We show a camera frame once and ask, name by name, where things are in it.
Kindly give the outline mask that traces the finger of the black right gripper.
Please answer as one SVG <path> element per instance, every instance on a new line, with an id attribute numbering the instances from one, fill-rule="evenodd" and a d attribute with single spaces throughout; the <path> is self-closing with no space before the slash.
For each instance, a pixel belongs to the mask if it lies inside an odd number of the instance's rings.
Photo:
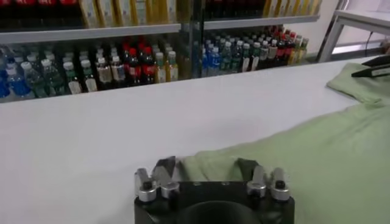
<path id="1" fill-rule="evenodd" d="M 377 77 L 384 77 L 388 75 L 389 75 L 389 67 L 376 66 L 376 67 L 364 69 L 362 71 L 354 72 L 351 74 L 351 77 L 377 78 Z"/>
<path id="2" fill-rule="evenodd" d="M 362 63 L 365 66 L 382 66 L 388 64 L 390 64 L 390 55 L 382 55 Z"/>

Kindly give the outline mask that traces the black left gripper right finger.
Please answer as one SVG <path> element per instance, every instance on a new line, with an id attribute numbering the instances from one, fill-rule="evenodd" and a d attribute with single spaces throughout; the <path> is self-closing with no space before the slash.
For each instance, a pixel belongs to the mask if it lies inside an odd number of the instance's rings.
<path id="1" fill-rule="evenodd" d="M 265 168 L 257 161 L 238 158 L 237 165 L 243 180 L 247 182 L 247 193 L 265 198 L 267 193 L 276 201 L 288 201 L 290 188 L 286 180 L 285 171 L 277 167 L 268 176 Z"/>

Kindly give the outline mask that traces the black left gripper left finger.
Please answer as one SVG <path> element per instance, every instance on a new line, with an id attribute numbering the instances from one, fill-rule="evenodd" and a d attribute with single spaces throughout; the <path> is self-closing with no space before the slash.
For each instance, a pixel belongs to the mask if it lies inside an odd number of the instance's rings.
<path id="1" fill-rule="evenodd" d="M 165 199 L 177 195 L 180 184 L 172 178 L 175 168 L 175 156 L 158 160 L 150 175 L 145 168 L 138 168 L 135 172 L 135 194 L 139 201 L 152 203 L 158 198 L 158 193 Z"/>

